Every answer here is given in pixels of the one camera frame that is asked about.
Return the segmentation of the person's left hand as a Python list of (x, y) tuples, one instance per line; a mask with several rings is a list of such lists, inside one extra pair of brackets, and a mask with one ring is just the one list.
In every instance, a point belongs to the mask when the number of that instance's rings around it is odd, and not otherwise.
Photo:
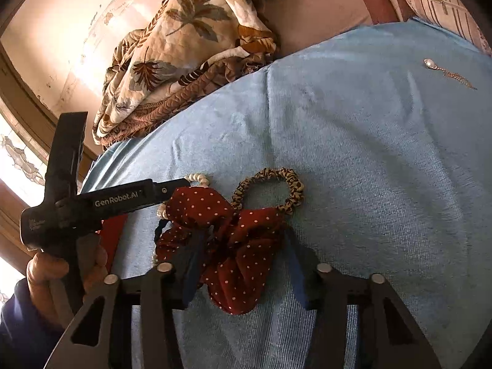
[[(108, 275), (107, 260), (108, 254), (105, 249), (98, 245), (93, 266), (83, 278), (84, 295), (88, 295)], [(27, 286), (33, 306), (41, 317), (57, 330), (64, 330), (66, 325), (63, 325), (58, 317), (50, 282), (62, 279), (68, 273), (68, 269), (68, 263), (62, 258), (45, 252), (37, 252), (27, 264)]]

